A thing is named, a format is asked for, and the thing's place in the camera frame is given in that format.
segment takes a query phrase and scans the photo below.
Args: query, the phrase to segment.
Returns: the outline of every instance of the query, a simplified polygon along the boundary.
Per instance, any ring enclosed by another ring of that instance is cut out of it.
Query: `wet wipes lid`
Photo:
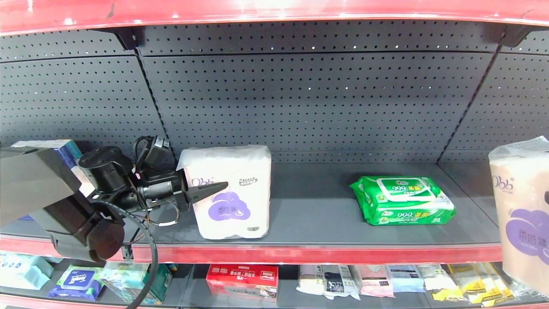
[[[74,269],[61,285],[62,289],[66,290],[87,290],[93,283],[95,271],[85,271]]]

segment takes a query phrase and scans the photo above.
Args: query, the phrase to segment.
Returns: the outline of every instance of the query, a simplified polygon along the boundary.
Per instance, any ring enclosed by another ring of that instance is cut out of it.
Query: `paper towel roll package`
[[[206,239],[261,238],[269,229],[271,153],[267,146],[189,148],[181,152],[189,186],[229,186],[193,205]]]
[[[489,154],[503,270],[549,293],[549,142],[543,136]]]

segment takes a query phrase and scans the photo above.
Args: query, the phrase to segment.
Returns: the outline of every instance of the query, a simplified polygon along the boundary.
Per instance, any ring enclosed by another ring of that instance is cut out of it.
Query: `red box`
[[[214,295],[276,301],[278,267],[266,265],[212,264],[206,281]]]

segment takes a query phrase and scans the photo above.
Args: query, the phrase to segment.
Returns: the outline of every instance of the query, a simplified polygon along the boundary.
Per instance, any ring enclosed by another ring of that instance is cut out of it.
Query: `pink package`
[[[362,280],[360,294],[374,297],[395,297],[393,284],[383,265],[357,265],[355,269]]]

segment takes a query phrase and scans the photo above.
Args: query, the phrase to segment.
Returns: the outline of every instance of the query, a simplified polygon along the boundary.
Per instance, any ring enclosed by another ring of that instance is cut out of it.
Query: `green wet wipes package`
[[[351,188],[372,225],[444,224],[456,214],[429,177],[364,176]]]

